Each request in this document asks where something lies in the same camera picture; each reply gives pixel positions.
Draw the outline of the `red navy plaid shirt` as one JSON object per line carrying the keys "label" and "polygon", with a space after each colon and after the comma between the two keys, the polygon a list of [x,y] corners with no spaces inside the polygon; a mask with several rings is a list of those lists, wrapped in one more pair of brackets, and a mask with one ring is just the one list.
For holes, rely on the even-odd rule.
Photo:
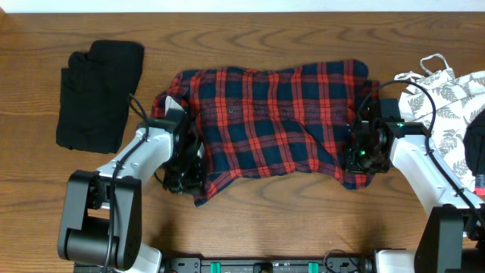
{"label": "red navy plaid shirt", "polygon": [[359,190],[371,177],[348,173],[344,150],[356,110],[378,85],[368,75],[355,59],[280,71],[182,71],[155,97],[151,116],[163,118],[166,100],[173,99],[194,123],[207,168],[197,206],[241,177],[320,173]]}

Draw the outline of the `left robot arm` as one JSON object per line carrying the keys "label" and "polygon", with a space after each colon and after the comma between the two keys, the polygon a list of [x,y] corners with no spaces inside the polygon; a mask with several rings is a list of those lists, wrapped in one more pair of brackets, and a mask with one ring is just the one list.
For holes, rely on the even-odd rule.
{"label": "left robot arm", "polygon": [[79,272],[161,272],[162,254],[142,242],[142,189],[161,169],[165,190],[199,196],[205,170],[201,141],[183,109],[145,120],[134,139],[96,171],[69,177],[58,255]]}

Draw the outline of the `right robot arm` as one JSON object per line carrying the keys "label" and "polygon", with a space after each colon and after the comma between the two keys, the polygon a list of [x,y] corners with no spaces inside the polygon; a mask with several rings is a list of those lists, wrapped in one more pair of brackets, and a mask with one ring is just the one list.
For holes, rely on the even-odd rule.
{"label": "right robot arm", "polygon": [[483,200],[460,184],[427,138],[422,123],[406,122],[396,99],[379,99],[350,129],[345,150],[348,173],[399,170],[418,197],[428,220],[418,248],[380,249],[361,262],[362,272],[482,272]]}

